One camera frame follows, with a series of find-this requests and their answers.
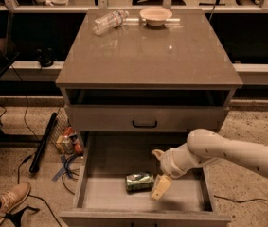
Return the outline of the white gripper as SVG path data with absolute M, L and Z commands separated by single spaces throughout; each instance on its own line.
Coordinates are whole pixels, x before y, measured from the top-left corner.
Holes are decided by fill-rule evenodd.
M 163 175 L 157 175 L 154 181 L 150 199 L 158 201 L 170 188 L 172 179 L 178 179 L 187 174 L 193 168 L 202 165 L 202 158 L 196 156 L 184 144 L 178 148 L 170 148 L 167 151 L 154 149 L 152 155 L 159 160 Z

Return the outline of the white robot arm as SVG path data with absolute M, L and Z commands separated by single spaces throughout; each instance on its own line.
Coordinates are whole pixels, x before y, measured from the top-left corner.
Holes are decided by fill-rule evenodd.
M 158 201 L 168 191 L 174 179 L 193 168 L 202 168 L 225 159 L 268 179 L 268 145 L 231 140 L 218 133 L 197 129 L 188 134 L 185 144 L 167 151 L 152 151 L 160 163 L 162 175 L 157 175 L 150 199 Z

